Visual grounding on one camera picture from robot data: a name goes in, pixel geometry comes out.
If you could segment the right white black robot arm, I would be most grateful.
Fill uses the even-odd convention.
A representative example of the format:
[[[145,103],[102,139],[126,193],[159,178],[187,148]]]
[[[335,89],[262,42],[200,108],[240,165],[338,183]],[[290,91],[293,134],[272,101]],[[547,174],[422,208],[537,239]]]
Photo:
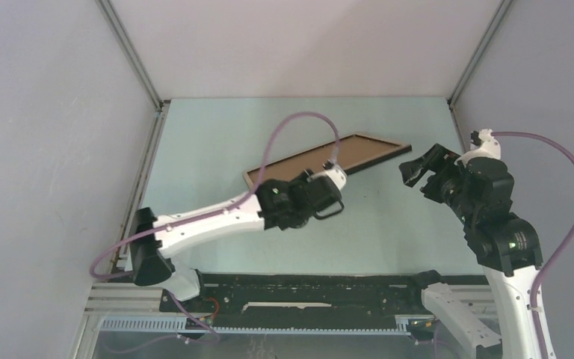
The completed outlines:
[[[496,303],[501,336],[492,345],[500,346],[503,358],[550,358],[554,350],[537,282],[543,269],[540,239],[511,210],[515,180],[498,143],[463,155],[435,144],[399,170],[408,187],[427,177],[421,193],[445,204],[463,225]]]

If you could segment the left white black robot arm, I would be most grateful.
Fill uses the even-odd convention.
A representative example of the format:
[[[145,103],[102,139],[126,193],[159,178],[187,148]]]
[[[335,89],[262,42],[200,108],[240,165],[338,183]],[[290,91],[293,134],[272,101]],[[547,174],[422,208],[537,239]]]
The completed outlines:
[[[310,218],[324,220],[325,210],[342,204],[346,173],[333,166],[306,170],[290,181],[265,180],[252,194],[186,213],[156,215],[139,209],[130,230],[130,277],[136,286],[161,286],[188,311],[205,305],[201,274],[183,263],[181,253],[235,233],[296,229]]]

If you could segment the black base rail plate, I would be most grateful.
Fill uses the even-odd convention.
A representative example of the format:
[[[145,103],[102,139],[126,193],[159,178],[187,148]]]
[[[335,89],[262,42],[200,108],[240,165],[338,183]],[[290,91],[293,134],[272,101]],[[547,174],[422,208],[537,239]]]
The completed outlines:
[[[389,329],[402,319],[428,320],[421,290],[449,285],[488,285],[480,275],[204,274],[198,298],[182,302],[194,314],[215,314],[212,324],[243,328]]]

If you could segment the right corner aluminium post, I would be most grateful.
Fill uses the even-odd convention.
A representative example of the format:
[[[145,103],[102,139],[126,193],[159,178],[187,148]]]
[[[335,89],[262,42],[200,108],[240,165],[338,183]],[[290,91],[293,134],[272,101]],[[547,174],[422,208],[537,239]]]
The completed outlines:
[[[461,73],[460,78],[457,80],[457,83],[454,86],[450,97],[448,98],[448,105],[450,108],[454,108],[457,105],[467,85],[471,81],[477,67],[480,65],[487,50],[492,44],[494,37],[498,33],[504,20],[508,16],[511,8],[515,3],[516,1],[514,0],[501,0],[499,2],[499,5],[491,17],[486,29],[484,30],[484,33],[481,35],[481,39],[478,41],[478,44],[475,47],[471,58]]]

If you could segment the corner aluminium post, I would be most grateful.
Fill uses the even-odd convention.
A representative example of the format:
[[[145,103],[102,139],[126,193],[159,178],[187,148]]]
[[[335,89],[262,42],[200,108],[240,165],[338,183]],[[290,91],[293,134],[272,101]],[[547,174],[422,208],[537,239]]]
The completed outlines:
[[[160,111],[163,108],[164,100],[159,96],[158,91],[155,89],[155,85],[153,84],[152,79],[150,78],[113,2],[110,0],[95,0],[95,2],[101,10],[102,15],[105,17],[105,21],[108,23],[123,54],[126,56],[130,67],[145,90],[149,101],[153,104],[156,111]]]
[[[467,85],[471,81],[477,67],[480,65],[487,50],[492,44],[494,37],[498,33],[504,20],[508,16],[511,8],[515,3],[516,1],[514,0],[501,0],[499,2],[499,5],[491,17],[486,29],[484,30],[484,33],[481,35],[481,39],[478,41],[478,44],[475,47],[471,58],[461,73],[460,78],[457,80],[457,83],[454,86],[450,97],[448,98],[448,105],[450,108],[454,108],[457,105]]]

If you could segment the aluminium frame rails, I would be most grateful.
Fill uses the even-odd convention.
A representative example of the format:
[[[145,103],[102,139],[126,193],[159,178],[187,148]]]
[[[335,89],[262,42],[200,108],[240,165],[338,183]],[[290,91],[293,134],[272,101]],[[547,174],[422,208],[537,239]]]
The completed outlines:
[[[451,285],[456,299],[481,319],[497,319],[493,294],[488,285]],[[87,313],[159,314],[162,289],[136,287],[130,283],[102,283],[91,288]]]

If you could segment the left corner aluminium post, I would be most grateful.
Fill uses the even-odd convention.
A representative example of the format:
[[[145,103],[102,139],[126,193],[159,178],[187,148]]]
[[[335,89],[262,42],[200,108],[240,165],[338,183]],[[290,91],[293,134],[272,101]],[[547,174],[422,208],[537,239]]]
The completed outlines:
[[[160,111],[163,108],[164,100],[159,96],[158,91],[155,89],[155,85],[153,84],[152,79],[150,78],[113,2],[110,0],[95,0],[95,2],[101,10],[102,15],[105,17],[105,21],[108,23],[123,54],[126,56],[130,67],[145,90],[149,101],[153,104],[156,111]]]

